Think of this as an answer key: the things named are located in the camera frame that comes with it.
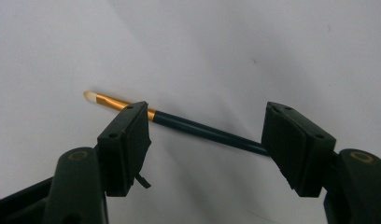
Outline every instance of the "brush bristle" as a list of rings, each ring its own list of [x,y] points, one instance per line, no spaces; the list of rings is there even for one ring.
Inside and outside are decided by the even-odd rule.
[[[85,98],[88,101],[90,101],[90,102],[96,102],[97,93],[92,92],[92,91],[84,91],[83,95],[85,96]]]

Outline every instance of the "screw hole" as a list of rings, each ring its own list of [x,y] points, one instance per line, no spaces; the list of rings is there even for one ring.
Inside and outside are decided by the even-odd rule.
[[[111,133],[108,137],[110,137],[110,138],[116,138],[116,137],[118,137],[118,135],[116,133]]]
[[[78,224],[82,221],[82,217],[80,216],[79,213],[73,213],[73,214],[69,214],[67,215],[64,219],[63,219],[63,224]]]

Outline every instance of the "black handle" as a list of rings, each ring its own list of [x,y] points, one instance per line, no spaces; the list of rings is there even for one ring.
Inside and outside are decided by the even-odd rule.
[[[189,133],[210,141],[221,143],[226,146],[237,147],[245,151],[269,157],[269,154],[260,143],[231,133],[225,133],[221,130],[211,128],[188,119],[183,119],[161,111],[156,111],[153,122],[183,133]]]

